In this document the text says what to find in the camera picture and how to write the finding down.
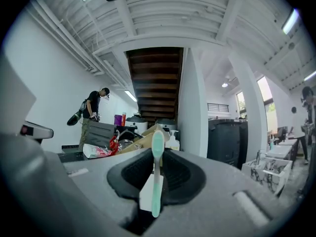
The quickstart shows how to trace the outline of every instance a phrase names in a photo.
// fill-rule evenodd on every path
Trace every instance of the staircase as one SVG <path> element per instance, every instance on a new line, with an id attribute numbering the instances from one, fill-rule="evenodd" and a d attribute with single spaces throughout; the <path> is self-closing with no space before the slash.
<path id="1" fill-rule="evenodd" d="M 126 54 L 142 117 L 149 123 L 177 119 L 183 48 L 144 48 Z"/>

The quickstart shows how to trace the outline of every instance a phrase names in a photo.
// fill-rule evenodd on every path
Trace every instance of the window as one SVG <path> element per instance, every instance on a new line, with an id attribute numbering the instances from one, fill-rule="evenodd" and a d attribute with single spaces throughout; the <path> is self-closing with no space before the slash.
<path id="1" fill-rule="evenodd" d="M 239 111 L 243 111 L 246 110 L 246 103 L 245 103 L 245 99 L 243 97 L 243 93 L 238 93 L 237 94 L 237 101 L 238 101 L 238 106 L 239 106 Z"/>
<path id="2" fill-rule="evenodd" d="M 276 107 L 273 102 L 272 94 L 271 94 L 267 79 L 265 77 L 262 77 L 257 82 L 261 91 L 263 103 L 266 110 L 268 131 L 277 132 L 277 112 L 276 112 Z M 238 101 L 238 106 L 239 106 L 240 117 L 244 119 L 245 116 L 247 115 L 247 112 L 246 112 L 246 103 L 243 97 L 243 92 L 240 92 L 237 94 L 237 101 Z"/>
<path id="3" fill-rule="evenodd" d="M 261 79 L 259 79 L 258 86 L 260 88 L 263 103 L 266 110 L 267 129 L 268 131 L 272 131 L 273 133 L 276 133 L 277 132 L 277 112 L 276 112 L 276 106 L 273 102 L 272 94 L 271 94 L 267 79 L 265 77 L 262 77 Z"/>
<path id="4" fill-rule="evenodd" d="M 228 105 L 210 104 L 210 103 L 207 103 L 207 110 L 216 111 L 216 112 L 225 112 L 225 113 L 229 112 Z"/>
<path id="5" fill-rule="evenodd" d="M 271 94 L 267 79 L 265 77 L 262 77 L 257 82 L 261 91 L 263 101 L 265 102 L 269 99 L 272 99 L 272 94 Z"/>

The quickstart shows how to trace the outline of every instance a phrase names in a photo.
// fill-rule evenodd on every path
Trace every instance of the white ceiling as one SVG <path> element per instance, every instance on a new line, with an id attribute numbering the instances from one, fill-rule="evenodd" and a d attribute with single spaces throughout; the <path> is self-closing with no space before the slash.
<path id="1" fill-rule="evenodd" d="M 118 84 L 118 80 L 126 87 L 131 84 L 124 51 L 172 44 L 203 50 L 203 75 L 210 84 L 221 85 L 219 78 L 224 79 L 230 71 L 230 49 L 251 59 L 261 73 L 267 71 L 271 79 L 289 90 L 298 87 L 315 70 L 315 49 L 302 22 L 299 20 L 288 35 L 281 30 L 292 10 L 285 0 L 44 2 L 105 69 L 112 84 Z M 31 6 L 29 9 L 42 20 Z M 290 43 L 295 44 L 293 50 L 288 48 Z M 82 62 L 91 69 L 83 59 Z"/>

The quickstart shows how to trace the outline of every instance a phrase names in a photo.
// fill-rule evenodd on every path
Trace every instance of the black cap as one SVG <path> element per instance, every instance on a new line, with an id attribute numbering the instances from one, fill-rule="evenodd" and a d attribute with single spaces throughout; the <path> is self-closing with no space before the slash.
<path id="1" fill-rule="evenodd" d="M 109 95 L 109 94 L 110 94 L 110 90 L 109 90 L 108 88 L 103 88 L 102 90 L 105 91 L 105 94 L 106 94 L 106 95 Z"/>

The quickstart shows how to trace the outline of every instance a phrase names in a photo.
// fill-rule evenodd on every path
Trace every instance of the black t-shirt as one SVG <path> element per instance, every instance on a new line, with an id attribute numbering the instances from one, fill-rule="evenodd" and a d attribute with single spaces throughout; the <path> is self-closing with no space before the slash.
<path id="1" fill-rule="evenodd" d="M 97 113 L 98 114 L 98 111 L 99 111 L 99 103 L 100 103 L 100 94 L 98 91 L 93 91 L 90 93 L 89 97 L 87 98 L 87 100 L 90 100 L 91 101 L 91 110 L 93 113 Z M 90 113 L 88 111 L 88 107 L 86 107 L 84 110 L 83 110 L 83 114 L 82 116 L 85 118 L 85 119 L 88 119 L 90 118 Z"/>

